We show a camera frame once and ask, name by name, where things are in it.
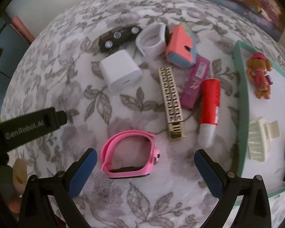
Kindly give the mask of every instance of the toy car wheel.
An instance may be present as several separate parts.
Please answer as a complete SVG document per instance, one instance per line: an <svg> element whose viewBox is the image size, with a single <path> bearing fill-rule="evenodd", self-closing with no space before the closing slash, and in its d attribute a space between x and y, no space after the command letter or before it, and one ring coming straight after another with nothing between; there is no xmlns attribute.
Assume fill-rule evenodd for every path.
<svg viewBox="0 0 285 228"><path fill-rule="evenodd" d="M122 33L120 31L115 32L113 35L114 39L119 39L121 36L122 36Z"/></svg>
<svg viewBox="0 0 285 228"><path fill-rule="evenodd" d="M113 46L113 42L112 42L111 40L108 40L108 41L104 44L104 46L105 46L107 49L110 49L110 48L112 48L112 46Z"/></svg>
<svg viewBox="0 0 285 228"><path fill-rule="evenodd" d="M138 32L139 32L139 28L137 26L135 26L131 29L131 33L133 33L133 34L137 34Z"/></svg>

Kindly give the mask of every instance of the blue gripper pad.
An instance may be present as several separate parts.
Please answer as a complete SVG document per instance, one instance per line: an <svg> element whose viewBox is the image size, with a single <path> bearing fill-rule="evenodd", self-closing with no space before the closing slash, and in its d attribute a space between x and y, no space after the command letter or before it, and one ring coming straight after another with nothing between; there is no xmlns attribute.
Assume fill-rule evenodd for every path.
<svg viewBox="0 0 285 228"><path fill-rule="evenodd" d="M227 185L224 169L213 162L203 149L195 152L194 163L212 196L221 199Z"/></svg>
<svg viewBox="0 0 285 228"><path fill-rule="evenodd" d="M96 163L97 152L89 148L77 162L69 167L67 173L71 175L71 178L67 181L70 199L79 196Z"/></svg>

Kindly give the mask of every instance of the pink toy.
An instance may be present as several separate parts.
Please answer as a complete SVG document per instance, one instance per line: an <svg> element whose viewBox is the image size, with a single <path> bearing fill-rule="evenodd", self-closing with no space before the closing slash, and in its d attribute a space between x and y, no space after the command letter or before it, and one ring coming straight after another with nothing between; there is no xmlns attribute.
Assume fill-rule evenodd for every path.
<svg viewBox="0 0 285 228"><path fill-rule="evenodd" d="M122 167L119 169L113 169L112 157L117 144L124 138L131 136L143 136L150 140L151 150L150 157L145 166L142 167ZM120 132L112 136L103 146L101 150L101 167L100 170L104 171L108 178L119 179L119 178L134 178L134 177L145 177L148 176L160 157L160 151L154 146L155 135L139 130L128 130Z"/></svg>
<svg viewBox="0 0 285 228"><path fill-rule="evenodd" d="M201 94L201 83L206 79L209 66L210 62L206 58L197 57L196 64L193 66L189 79L185 83L185 89L180 99L183 108L193 109L195 101Z"/></svg>
<svg viewBox="0 0 285 228"><path fill-rule="evenodd" d="M183 69L196 63L195 37L185 23L180 23L172 29L166 56L168 61Z"/></svg>
<svg viewBox="0 0 285 228"><path fill-rule="evenodd" d="M257 98L264 97L270 99L272 80L267 71L272 70L271 62L261 52L255 52L252 57L247 60L246 74L248 78L255 83L258 90L255 92Z"/></svg>

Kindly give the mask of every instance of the black toy car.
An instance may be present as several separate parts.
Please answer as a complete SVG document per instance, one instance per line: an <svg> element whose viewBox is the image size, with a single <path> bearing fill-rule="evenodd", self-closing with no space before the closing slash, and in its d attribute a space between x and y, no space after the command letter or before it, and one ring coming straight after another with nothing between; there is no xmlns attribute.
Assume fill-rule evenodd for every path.
<svg viewBox="0 0 285 228"><path fill-rule="evenodd" d="M137 25L127 27L117 27L100 36L99 48L100 52L108 52L113 48L119 47L122 43L128 40L135 40L142 31Z"/></svg>

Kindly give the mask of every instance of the pink watch band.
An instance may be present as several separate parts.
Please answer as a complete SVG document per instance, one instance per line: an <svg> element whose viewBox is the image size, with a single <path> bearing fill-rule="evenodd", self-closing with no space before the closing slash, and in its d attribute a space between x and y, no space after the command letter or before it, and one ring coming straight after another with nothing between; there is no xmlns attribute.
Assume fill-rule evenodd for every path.
<svg viewBox="0 0 285 228"><path fill-rule="evenodd" d="M134 171L112 172L112 170L114 170L112 167L112 157L115 147L122 139L131 136L143 136L150 140L151 150L147 164L144 167L141 167L140 169ZM154 145L154 138L155 134L139 130L127 130L115 134L104 144L101 150L100 157L102 164L100 170L104 171L105 174L112 179L142 177L149 175L151 173L153 165L157 163L160 156L159 149Z"/></svg>

